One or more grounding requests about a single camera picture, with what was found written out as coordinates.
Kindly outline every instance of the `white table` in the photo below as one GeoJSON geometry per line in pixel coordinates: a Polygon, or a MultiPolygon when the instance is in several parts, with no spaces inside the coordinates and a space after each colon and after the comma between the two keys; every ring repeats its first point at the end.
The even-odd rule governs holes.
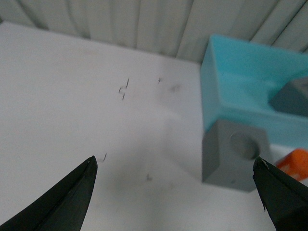
{"type": "Polygon", "coordinates": [[[274,231],[256,190],[201,183],[199,69],[0,25],[0,223],[95,155],[84,231],[274,231]]]}

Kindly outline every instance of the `gray cube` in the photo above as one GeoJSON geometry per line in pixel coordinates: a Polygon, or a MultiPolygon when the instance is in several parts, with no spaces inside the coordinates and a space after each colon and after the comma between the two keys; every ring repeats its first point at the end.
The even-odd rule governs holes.
{"type": "Polygon", "coordinates": [[[202,180],[243,191],[256,188],[254,160],[272,162],[266,131],[218,119],[203,139],[202,180]]]}
{"type": "Polygon", "coordinates": [[[269,103],[276,111],[308,117],[308,77],[289,81],[269,103]]]}

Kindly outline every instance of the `corrugated wall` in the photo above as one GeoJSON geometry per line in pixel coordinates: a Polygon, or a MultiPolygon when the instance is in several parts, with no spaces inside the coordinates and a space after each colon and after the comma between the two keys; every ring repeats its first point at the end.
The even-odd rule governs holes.
{"type": "Polygon", "coordinates": [[[1,0],[0,18],[197,62],[213,33],[308,52],[306,0],[1,0]]]}

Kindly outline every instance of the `orange block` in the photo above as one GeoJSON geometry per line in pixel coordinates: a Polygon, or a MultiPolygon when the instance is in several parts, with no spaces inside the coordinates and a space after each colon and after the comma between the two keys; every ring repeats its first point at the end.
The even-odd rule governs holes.
{"type": "Polygon", "coordinates": [[[308,178],[308,151],[300,148],[295,149],[277,161],[276,166],[294,179],[304,180],[308,178]]]}

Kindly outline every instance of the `light blue container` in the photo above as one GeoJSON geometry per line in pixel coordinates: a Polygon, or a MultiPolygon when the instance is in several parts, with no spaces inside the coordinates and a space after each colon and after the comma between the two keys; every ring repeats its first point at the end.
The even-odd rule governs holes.
{"type": "Polygon", "coordinates": [[[206,131],[216,119],[264,128],[271,143],[308,148],[308,118],[268,101],[289,80],[308,76],[308,55],[211,36],[201,67],[206,131]]]}

